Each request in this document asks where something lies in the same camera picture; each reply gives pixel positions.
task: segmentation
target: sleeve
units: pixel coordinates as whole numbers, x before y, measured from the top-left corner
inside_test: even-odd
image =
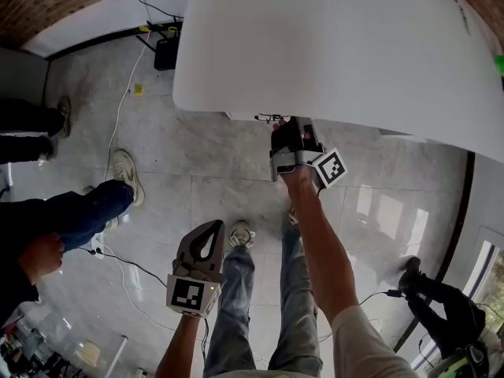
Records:
[[[36,301],[38,297],[39,292],[30,284],[16,261],[0,265],[0,327],[18,305],[25,301]]]
[[[335,378],[412,378],[410,364],[385,344],[360,306],[332,322]]]

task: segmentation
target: black pants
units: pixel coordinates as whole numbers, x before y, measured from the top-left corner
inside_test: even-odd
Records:
[[[41,108],[23,99],[0,99],[0,133],[58,133],[65,118],[54,108]],[[0,164],[37,161],[49,142],[41,137],[0,136]]]
[[[419,294],[443,304],[447,318],[443,319],[434,312]],[[442,359],[452,355],[457,348],[475,343],[485,326],[485,312],[469,297],[457,288],[425,275],[410,284],[406,300],[413,315],[424,325],[439,348]]]

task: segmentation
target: yellow object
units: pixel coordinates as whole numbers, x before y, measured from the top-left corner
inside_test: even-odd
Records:
[[[141,97],[143,95],[143,85],[135,84],[135,87],[133,88],[133,94],[135,94],[137,97]]]
[[[82,350],[76,351],[76,356],[84,361],[86,364],[96,367],[96,363],[100,358],[102,351],[93,342],[85,342]]]

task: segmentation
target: gray floor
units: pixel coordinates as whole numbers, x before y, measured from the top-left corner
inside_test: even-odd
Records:
[[[61,141],[51,163],[13,166],[15,200],[49,198],[102,181],[117,105],[141,49],[131,37],[51,64],[46,103],[70,96],[72,135]],[[171,272],[180,239],[192,228],[217,218],[227,225],[249,220],[257,233],[250,342],[263,369],[280,330],[280,218],[289,206],[284,185],[270,181],[270,126],[177,109],[171,96],[173,72],[157,72],[153,63],[154,54],[146,50],[133,79],[145,94],[126,98],[113,142],[113,149],[123,148],[135,159],[146,200],[105,236],[106,244],[163,277]],[[321,199],[352,261],[358,297],[395,284],[407,255],[420,256],[425,272],[435,274],[458,212],[466,152],[383,138],[376,129],[351,124],[316,121],[316,126],[322,142],[337,146],[350,170]],[[164,288],[134,267],[124,271],[135,304],[156,323],[175,328],[179,316],[164,306]],[[170,329],[133,308],[114,260],[80,250],[68,253],[61,271],[46,277],[40,291],[43,304],[25,306],[28,318],[55,349],[92,375],[106,369],[121,335],[128,344],[117,376],[135,367],[153,372],[172,337]],[[396,298],[376,296],[364,309],[390,345],[412,320],[405,302]],[[319,325],[319,336],[330,332],[323,315]],[[74,356],[88,340],[101,349],[95,369]],[[199,344],[193,376],[202,374]],[[333,376],[331,340],[321,344],[321,353],[322,375]]]

